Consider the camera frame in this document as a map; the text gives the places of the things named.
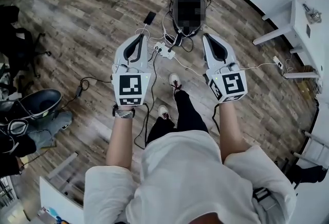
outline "hand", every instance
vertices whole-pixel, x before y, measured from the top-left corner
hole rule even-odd
[[[131,105],[123,105],[123,106],[118,106],[119,110],[124,110],[124,111],[130,111],[132,110],[134,107]]]

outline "shoelace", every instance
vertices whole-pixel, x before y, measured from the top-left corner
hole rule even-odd
[[[169,115],[168,115],[168,113],[164,113],[164,114],[162,114],[162,116],[163,116],[163,118],[164,118],[165,120],[169,120]]]
[[[175,90],[180,90],[181,89],[181,85],[178,85],[178,81],[176,81],[176,80],[174,81],[174,86],[173,87],[175,87]]]

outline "foot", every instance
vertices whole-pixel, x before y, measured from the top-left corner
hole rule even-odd
[[[176,92],[181,90],[181,82],[177,74],[175,73],[170,74],[169,83],[173,88],[173,95],[175,95]]]
[[[168,109],[164,105],[159,106],[159,117],[164,120],[170,120]]]

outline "sleeve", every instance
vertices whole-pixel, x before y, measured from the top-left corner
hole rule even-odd
[[[86,172],[85,224],[113,224],[133,198],[136,183],[128,169],[95,166]]]
[[[255,198],[252,202],[262,223],[287,223],[296,205],[296,192],[290,181],[257,145],[246,152],[229,155],[224,165],[252,183],[253,189],[266,188],[275,207],[265,207]]]

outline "sticker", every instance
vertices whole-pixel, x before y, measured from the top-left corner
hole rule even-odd
[[[218,89],[218,87],[215,84],[214,80],[211,80],[209,87],[211,88],[211,90],[215,94],[217,100],[220,100],[223,95],[222,95],[221,91]]]
[[[231,73],[223,75],[223,82],[227,95],[245,91],[240,73]]]
[[[236,96],[230,96],[230,97],[227,97],[223,103],[225,102],[231,102],[231,101],[236,101],[238,99],[240,99],[243,95],[236,95]]]
[[[120,105],[140,105],[142,98],[121,98]]]
[[[140,75],[121,75],[119,95],[141,95],[142,82]]]

